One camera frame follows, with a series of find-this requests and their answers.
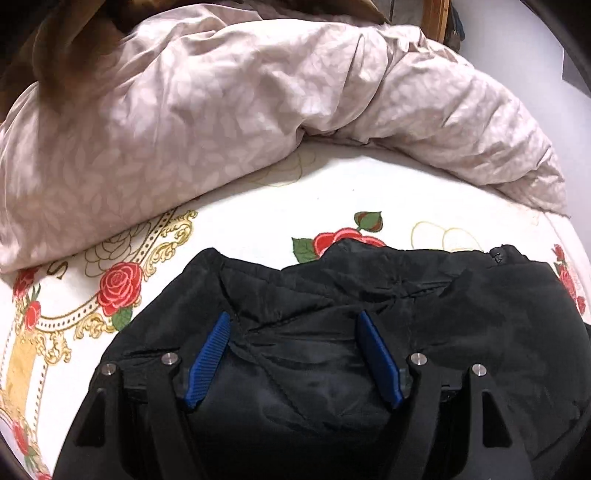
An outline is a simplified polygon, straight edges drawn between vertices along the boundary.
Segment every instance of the metal pin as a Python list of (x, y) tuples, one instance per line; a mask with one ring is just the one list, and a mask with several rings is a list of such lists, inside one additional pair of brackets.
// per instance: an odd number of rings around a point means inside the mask
[(178, 355), (174, 352), (165, 353), (161, 360), (164, 365), (174, 365), (178, 361)]
[(117, 370), (117, 365), (115, 364), (104, 364), (101, 368), (100, 368), (100, 373), (102, 373), (103, 375), (109, 377), (111, 375), (113, 375)]
[(486, 367), (482, 364), (472, 365), (472, 372), (477, 377), (484, 377), (486, 375)]
[(410, 361), (414, 363), (416, 366), (420, 367), (427, 363), (427, 357), (424, 356), (422, 353), (413, 353), (410, 356)]

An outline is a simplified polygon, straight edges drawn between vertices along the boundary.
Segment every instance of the black fabric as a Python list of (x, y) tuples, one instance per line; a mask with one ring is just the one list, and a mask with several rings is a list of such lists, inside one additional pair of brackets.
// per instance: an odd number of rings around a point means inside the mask
[(588, 422), (591, 346), (549, 265), (508, 246), (449, 254), (346, 239), (281, 271), (205, 250), (114, 339), (103, 361), (125, 372), (141, 470), (154, 461), (143, 406), (150, 363), (179, 353), (182, 398), (199, 353), (190, 339), (226, 311), (229, 347), (188, 415), (210, 478), (377, 478), (396, 417), (356, 346), (362, 310), (438, 365), (486, 365), (538, 479), (576, 446)]

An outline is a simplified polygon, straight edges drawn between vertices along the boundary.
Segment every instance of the blue gripper pad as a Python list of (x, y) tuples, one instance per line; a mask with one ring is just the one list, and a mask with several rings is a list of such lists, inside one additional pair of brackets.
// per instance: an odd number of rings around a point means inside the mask
[(397, 408), (404, 400), (400, 388), (400, 372), (366, 312), (361, 312), (357, 318), (355, 338), (378, 387), (379, 394), (392, 408)]
[(184, 398), (189, 408), (195, 408), (205, 398), (229, 340), (230, 316), (223, 312), (189, 371), (189, 387)]

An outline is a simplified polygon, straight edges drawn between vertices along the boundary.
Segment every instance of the bed sheet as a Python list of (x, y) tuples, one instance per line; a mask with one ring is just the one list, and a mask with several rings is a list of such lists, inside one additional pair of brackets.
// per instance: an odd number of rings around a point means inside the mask
[(50, 479), (103, 351), (199, 251), (283, 268), (345, 237), (399, 249), (513, 244), (552, 265), (591, 323), (591, 265), (567, 218), (402, 154), (304, 141), (85, 252), (0, 277), (0, 432), (33, 478)]

